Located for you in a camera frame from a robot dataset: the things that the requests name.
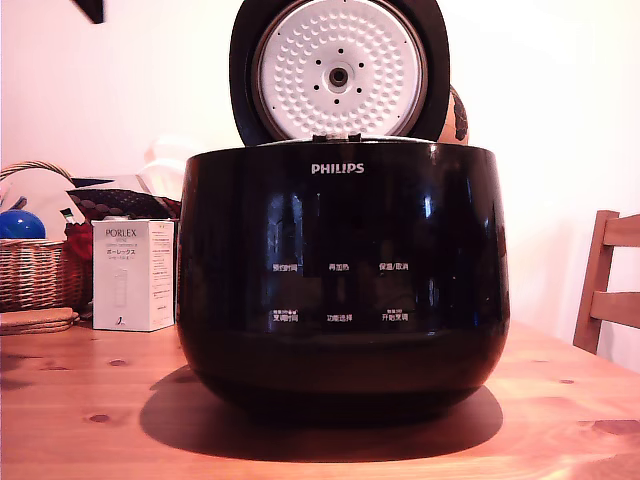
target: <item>wicker basket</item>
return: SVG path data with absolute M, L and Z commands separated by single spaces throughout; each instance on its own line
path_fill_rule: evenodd
M 71 180 L 63 169 L 45 162 L 12 165 L 0 172 L 0 181 L 12 173 L 44 168 Z M 92 272 L 65 242 L 0 240 L 0 312 L 71 307 L 91 301 Z

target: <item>black rice cooker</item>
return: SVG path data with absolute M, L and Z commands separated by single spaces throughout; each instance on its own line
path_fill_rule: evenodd
M 494 155 L 435 143 L 452 111 L 466 130 L 435 0 L 245 0 L 230 67 L 247 146 L 190 159 L 183 192 L 193 371 L 270 419 L 467 398 L 507 336 L 505 229 Z

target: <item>white box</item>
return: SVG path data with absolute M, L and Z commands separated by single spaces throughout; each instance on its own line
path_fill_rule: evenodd
M 173 222 L 93 222 L 93 328 L 152 332 L 174 324 Z

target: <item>basket handle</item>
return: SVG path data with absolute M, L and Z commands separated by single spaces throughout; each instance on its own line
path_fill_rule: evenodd
M 49 170 L 51 172 L 58 173 L 62 175 L 64 178 L 66 178 L 67 180 L 69 180 L 71 183 L 73 183 L 73 181 L 71 180 L 71 175 L 64 168 L 58 167 L 57 165 L 54 165 L 49 162 L 35 162 L 35 161 L 16 163 L 14 165 L 10 165 L 7 168 L 0 170 L 0 182 L 5 178 L 7 178 L 9 175 L 12 175 L 17 172 L 21 172 L 23 170 L 30 170 L 32 168 L 42 168 L 44 170 Z

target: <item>chair slat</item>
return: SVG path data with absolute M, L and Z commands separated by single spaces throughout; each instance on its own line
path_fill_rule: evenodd
M 640 247 L 640 215 L 609 219 L 604 244 L 614 247 Z
M 591 317 L 640 328 L 640 293 L 595 292 Z

